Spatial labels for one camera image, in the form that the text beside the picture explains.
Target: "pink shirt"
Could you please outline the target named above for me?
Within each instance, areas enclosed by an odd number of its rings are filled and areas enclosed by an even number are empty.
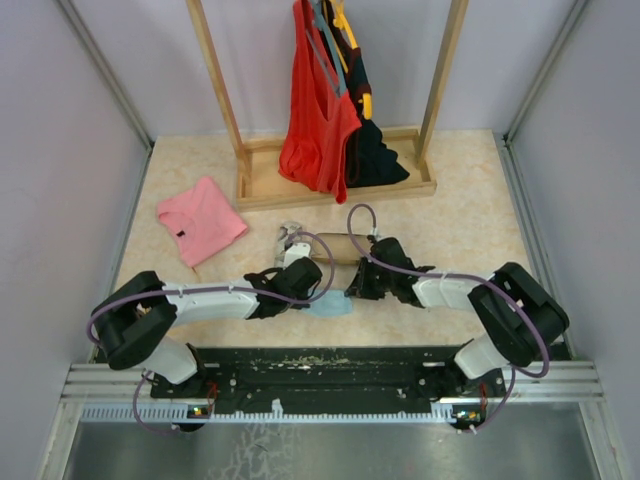
[[[246,223],[211,177],[202,177],[192,189],[160,202],[157,215],[189,267],[228,247],[247,231]]]

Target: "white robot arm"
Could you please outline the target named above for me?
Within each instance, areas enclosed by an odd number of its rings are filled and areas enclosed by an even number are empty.
[[[371,254],[397,267],[421,272],[432,269],[416,269],[393,237],[374,242]],[[363,258],[345,295],[378,300],[391,293],[400,302],[418,308],[475,312],[487,333],[460,347],[446,367],[447,375],[461,384],[509,364],[526,367],[538,357],[539,345],[530,329],[491,288],[465,278],[474,277],[471,275],[435,272],[429,275],[424,278],[394,273]],[[562,308],[520,265],[507,263],[484,278],[521,305],[545,345],[568,327]],[[165,336],[169,328],[217,318],[275,316],[308,303],[308,292],[320,279],[320,270],[306,257],[284,269],[247,274],[230,283],[165,284],[155,272],[142,272],[94,310],[95,327],[111,368],[142,366],[180,385],[197,376],[204,367],[199,364],[196,349]],[[155,293],[150,298],[132,300],[100,313],[114,301],[145,292]]]

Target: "hanger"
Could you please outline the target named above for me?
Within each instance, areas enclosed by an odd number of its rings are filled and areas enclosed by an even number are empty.
[[[327,13],[327,2],[325,1],[322,2],[322,12],[324,13],[325,20],[328,20],[329,14]],[[343,70],[345,71],[345,73],[349,73],[349,67],[347,67],[347,62],[344,61],[342,52],[338,48],[338,42],[336,42],[336,39],[333,37],[333,35],[331,35],[331,40],[333,41],[333,44],[336,46],[336,51],[338,52],[338,57],[340,57],[340,63],[342,64]]]
[[[352,49],[358,48],[356,37],[353,35],[353,30],[351,30],[349,21],[347,20],[347,17],[344,14],[344,0],[331,0],[331,4],[333,5],[333,11],[334,11],[333,25],[336,28],[339,28],[340,30],[344,30],[344,32],[347,34],[347,39],[349,40],[349,44],[351,45]],[[333,43],[336,45],[336,48],[337,48],[337,44],[335,43],[335,38],[333,38],[333,36],[331,36],[331,38],[333,39]],[[344,58],[342,58],[342,55],[340,55],[340,59],[341,59],[342,66],[344,67],[346,72],[347,68],[344,62]],[[371,120],[371,117],[373,116],[373,100],[371,98],[371,94],[364,93],[362,95],[361,101],[362,101],[362,116],[367,120]]]
[[[321,0],[309,0],[309,1],[311,3],[311,7],[313,8],[313,24],[318,30],[320,30],[324,34],[324,37],[327,39],[327,45],[329,45],[329,53],[331,53],[333,64],[338,65],[340,61],[340,57],[338,56],[338,48],[334,44],[334,42],[330,41],[330,39],[332,39],[333,36],[331,35],[331,31],[329,30],[329,25],[327,25],[327,22],[322,16],[322,7],[320,6]],[[322,69],[324,70],[325,74],[327,75],[327,78],[329,79],[329,83],[333,86],[331,76],[329,75],[328,67],[322,61],[320,52],[318,51],[316,44],[313,42],[313,37],[311,36],[309,31],[307,31],[306,33],[307,33],[307,38],[309,39],[309,42],[311,42],[311,47],[313,48],[313,51],[316,57],[318,57],[318,60],[320,61],[320,65],[322,66]],[[344,79],[344,72],[342,71],[342,69],[336,68],[336,73],[338,75],[338,86],[336,89],[336,94],[339,97],[341,97],[347,91],[347,82]]]

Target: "white wall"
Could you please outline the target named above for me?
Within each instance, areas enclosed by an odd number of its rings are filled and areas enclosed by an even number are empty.
[[[0,475],[35,476],[145,153],[53,1],[0,6]]]
[[[639,17],[637,1],[592,2],[515,143],[571,336],[596,362],[636,474]]]
[[[203,0],[242,130],[285,131],[293,0]],[[470,2],[438,128],[506,131],[572,0]],[[182,0],[75,0],[152,136],[224,130]],[[422,122],[449,0],[347,0],[380,125]]]

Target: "cable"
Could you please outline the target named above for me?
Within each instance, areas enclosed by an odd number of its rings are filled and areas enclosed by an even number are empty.
[[[515,386],[516,386],[516,369],[514,367],[511,367],[511,381],[509,382],[509,387],[507,388],[507,391],[505,392],[504,397],[502,397],[502,400],[500,400],[500,403],[498,404],[496,409],[493,412],[491,412],[491,415],[487,415],[484,422],[482,422],[480,425],[478,425],[477,427],[474,427],[471,430],[464,430],[464,431],[467,433],[478,433],[479,431],[485,429],[491,422],[493,422],[494,418],[496,418],[498,413],[500,413],[500,410],[502,410],[504,406],[507,404],[507,400],[509,400],[509,397],[511,397],[511,394],[513,393],[513,388]]]
[[[487,399],[487,386],[484,383],[480,384],[480,395],[482,397],[480,400],[480,410],[482,414],[486,416],[489,400]]]
[[[180,433],[177,425],[172,425],[171,430],[159,430],[144,423],[142,421],[142,418],[140,417],[140,413],[138,413],[138,397],[140,396],[140,390],[142,390],[142,386],[145,384],[145,382],[150,381],[150,377],[152,374],[153,372],[151,370],[142,372],[142,378],[140,379],[140,382],[136,387],[136,391],[133,393],[133,417],[136,419],[138,425],[144,428],[147,432],[155,433],[156,435],[162,435],[165,437],[169,435],[177,435],[178,433]]]
[[[213,415],[213,404],[218,398],[218,384],[215,382],[209,382],[207,385],[211,385],[211,388],[207,392],[207,407],[209,407],[209,418]]]
[[[125,305],[127,303],[144,300],[145,298],[162,297],[162,296],[171,297],[171,296],[182,296],[182,295],[194,295],[194,294],[200,294],[200,293],[237,291],[237,292],[245,292],[245,293],[255,293],[257,295],[265,295],[265,296],[276,298],[278,300],[282,300],[284,302],[295,304],[295,305],[306,305],[308,303],[315,302],[316,300],[318,300],[321,297],[323,297],[329,291],[329,289],[331,288],[331,285],[333,284],[333,279],[335,277],[335,270],[336,270],[335,261],[333,259],[333,254],[331,253],[331,250],[329,250],[329,246],[318,235],[314,235],[313,233],[309,233],[309,232],[299,231],[299,232],[293,233],[289,237],[289,240],[293,240],[293,238],[298,237],[298,236],[310,237],[313,240],[317,241],[322,246],[322,248],[324,248],[325,251],[327,252],[327,257],[329,258],[329,266],[331,268],[331,273],[329,274],[329,281],[327,282],[327,285],[324,287],[324,289],[320,293],[318,293],[316,296],[314,296],[314,297],[312,297],[312,298],[310,298],[308,300],[298,300],[296,298],[289,298],[289,297],[285,297],[284,295],[280,295],[278,293],[273,293],[273,292],[269,292],[267,290],[261,290],[261,289],[257,289],[257,288],[235,287],[234,286],[234,287],[232,287],[230,289],[229,285],[215,286],[215,287],[185,288],[182,291],[180,291],[180,290],[153,290],[151,292],[144,292],[144,293],[137,293],[135,295],[129,295],[127,297],[124,297],[124,298],[121,298],[119,300],[115,300],[115,301],[113,301],[111,303],[108,303],[107,305],[103,306],[102,308],[96,310],[96,312],[93,315],[91,315],[91,318],[89,319],[89,322],[87,323],[87,327],[86,327],[87,337],[89,338],[89,340],[92,343],[94,343],[97,346],[100,346],[100,341],[93,334],[93,325],[95,324],[96,320],[98,318],[100,318],[102,315],[104,315],[106,312],[108,312],[109,310],[112,310],[114,308],[118,308],[118,307],[120,307],[122,305]]]
[[[360,246],[351,228],[351,219],[353,217],[353,214],[358,208],[366,208],[367,210],[369,210],[369,212],[371,212],[371,215],[373,217],[373,228],[377,227],[377,220],[376,220],[376,216],[375,216],[375,212],[373,211],[373,208],[371,208],[369,205],[364,203],[358,203],[357,205],[354,205],[351,211],[349,212],[349,215],[347,216],[347,232],[349,233],[349,238],[351,239],[351,243],[353,243],[353,246],[356,247],[356,249],[360,252],[362,256],[364,256],[370,262],[375,263],[376,265],[382,268],[385,268],[387,270],[391,270],[392,272],[402,273],[404,275],[411,275],[414,277],[426,277],[426,278],[435,278],[435,279],[442,279],[442,277],[446,275],[448,278],[454,278],[459,280],[471,280],[473,282],[477,282],[491,289],[498,296],[500,296],[522,319],[524,324],[531,331],[531,335],[535,339],[536,344],[540,349],[540,355],[542,356],[542,370],[540,372],[529,372],[528,370],[524,370],[520,367],[513,367],[513,368],[532,378],[542,378],[547,373],[549,373],[550,358],[549,358],[549,351],[547,350],[547,346],[545,345],[544,340],[542,339],[542,336],[538,332],[538,329],[533,324],[529,316],[513,298],[511,298],[506,292],[504,292],[500,287],[498,287],[494,283],[491,283],[487,279],[479,277],[477,275],[471,275],[468,273],[449,273],[449,272],[448,273],[429,273],[429,272],[419,272],[416,270],[407,270],[404,268],[396,267],[394,265],[389,265],[388,263],[381,262],[377,258],[372,257],[369,252],[367,252],[365,249],[363,249]]]

